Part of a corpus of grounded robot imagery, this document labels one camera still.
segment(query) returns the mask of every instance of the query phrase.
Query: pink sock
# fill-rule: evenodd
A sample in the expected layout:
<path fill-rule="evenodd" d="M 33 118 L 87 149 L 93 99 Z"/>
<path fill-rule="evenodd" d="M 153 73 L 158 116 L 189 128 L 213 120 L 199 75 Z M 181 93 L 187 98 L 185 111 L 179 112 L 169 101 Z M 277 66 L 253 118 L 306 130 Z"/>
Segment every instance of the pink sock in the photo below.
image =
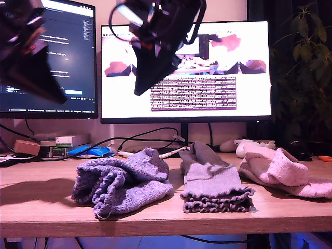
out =
<path fill-rule="evenodd" d="M 309 178 L 308 168 L 282 148 L 245 145 L 239 174 L 295 196 L 332 199 L 332 180 Z"/>

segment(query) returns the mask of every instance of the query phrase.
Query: houseplant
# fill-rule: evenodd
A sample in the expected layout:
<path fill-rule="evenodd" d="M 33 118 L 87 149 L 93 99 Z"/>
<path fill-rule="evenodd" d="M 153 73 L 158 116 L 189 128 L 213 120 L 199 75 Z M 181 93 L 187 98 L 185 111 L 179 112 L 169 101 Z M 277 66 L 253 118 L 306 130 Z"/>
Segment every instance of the houseplant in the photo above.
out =
<path fill-rule="evenodd" d="M 283 24 L 290 33 L 270 50 L 272 106 L 282 143 L 332 142 L 332 53 L 325 45 L 329 27 L 310 7 L 298 7 Z"/>

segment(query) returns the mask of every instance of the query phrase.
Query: monitor screen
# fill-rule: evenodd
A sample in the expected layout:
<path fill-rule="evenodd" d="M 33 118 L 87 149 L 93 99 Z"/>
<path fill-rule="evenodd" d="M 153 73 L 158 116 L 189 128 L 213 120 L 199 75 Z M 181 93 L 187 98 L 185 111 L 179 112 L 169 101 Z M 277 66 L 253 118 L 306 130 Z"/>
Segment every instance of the monitor screen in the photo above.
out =
<path fill-rule="evenodd" d="M 114 26 L 125 40 L 127 25 Z M 134 95 L 136 56 L 102 26 L 102 123 L 223 122 L 271 117 L 267 22 L 202 23 L 178 69 Z"/>
<path fill-rule="evenodd" d="M 67 96 L 57 104 L 12 86 L 0 86 L 3 118 L 97 118 L 95 7 L 42 0 L 51 73 Z"/>

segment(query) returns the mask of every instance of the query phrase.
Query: crumpled sock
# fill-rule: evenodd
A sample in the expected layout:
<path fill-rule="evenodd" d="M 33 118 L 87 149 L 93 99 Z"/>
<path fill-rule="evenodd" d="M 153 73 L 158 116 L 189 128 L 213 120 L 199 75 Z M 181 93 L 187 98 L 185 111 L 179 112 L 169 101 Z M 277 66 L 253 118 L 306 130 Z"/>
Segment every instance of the crumpled sock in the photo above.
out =
<path fill-rule="evenodd" d="M 194 142 L 190 151 L 179 152 L 183 162 L 185 213 L 246 212 L 253 207 L 254 189 L 243 187 L 237 169 L 207 145 Z"/>
<path fill-rule="evenodd" d="M 245 145 L 241 177 L 294 196 L 332 199 L 332 180 L 309 177 L 308 168 L 282 148 L 272 150 Z"/>
<path fill-rule="evenodd" d="M 81 204 L 93 202 L 99 218 L 129 213 L 172 193 L 168 170 L 151 148 L 131 155 L 127 161 L 89 160 L 77 167 L 72 199 Z"/>

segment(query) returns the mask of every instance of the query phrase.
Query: desk surface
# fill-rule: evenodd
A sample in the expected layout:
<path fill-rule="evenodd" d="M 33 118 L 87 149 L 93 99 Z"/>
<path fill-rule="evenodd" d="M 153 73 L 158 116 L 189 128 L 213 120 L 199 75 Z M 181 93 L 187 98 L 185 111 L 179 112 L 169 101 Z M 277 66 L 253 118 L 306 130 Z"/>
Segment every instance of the desk surface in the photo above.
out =
<path fill-rule="evenodd" d="M 239 166 L 234 154 L 220 154 Z M 109 237 L 179 234 L 240 234 L 332 231 L 332 201 L 289 196 L 280 190 L 242 181 L 256 192 L 251 213 L 185 214 L 180 158 L 166 159 L 172 197 L 127 215 L 98 221 L 93 205 L 71 200 L 76 166 L 84 159 L 20 163 L 0 170 L 1 237 Z M 305 163 L 310 175 L 332 178 L 332 164 Z"/>

